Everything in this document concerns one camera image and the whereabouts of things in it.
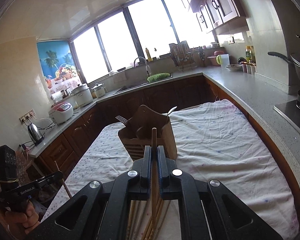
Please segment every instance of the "silver kettle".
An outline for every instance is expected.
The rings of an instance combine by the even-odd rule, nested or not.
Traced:
[[[28,132],[35,146],[43,141],[44,135],[41,134],[36,125],[34,125],[33,123],[28,125]]]

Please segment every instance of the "wrinkled fabric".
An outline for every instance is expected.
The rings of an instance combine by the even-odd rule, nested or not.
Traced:
[[[298,219],[291,190],[248,120],[228,100],[174,112],[170,115],[176,140],[177,167],[195,179],[218,179],[283,239],[298,232]],[[66,180],[72,194],[88,182],[114,180],[130,170],[132,160],[124,149],[118,130],[108,125],[81,158]],[[44,219],[68,200],[62,187]],[[178,204],[171,202],[157,240],[181,239]]]

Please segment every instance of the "gas stove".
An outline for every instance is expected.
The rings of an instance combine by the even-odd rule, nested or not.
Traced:
[[[300,90],[297,100],[275,105],[274,109],[300,133]]]

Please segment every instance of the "plastic pitcher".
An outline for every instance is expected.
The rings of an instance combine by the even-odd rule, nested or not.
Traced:
[[[225,69],[230,65],[229,54],[221,54],[217,56],[217,63],[221,65],[221,68]]]

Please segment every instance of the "electrical outlet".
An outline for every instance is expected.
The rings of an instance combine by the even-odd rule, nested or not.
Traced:
[[[24,123],[26,120],[29,120],[34,115],[35,115],[35,112],[33,109],[31,109],[28,113],[26,113],[25,115],[20,117],[19,120],[21,123]]]
[[[234,37],[233,36],[228,39],[228,43],[229,44],[234,44]]]

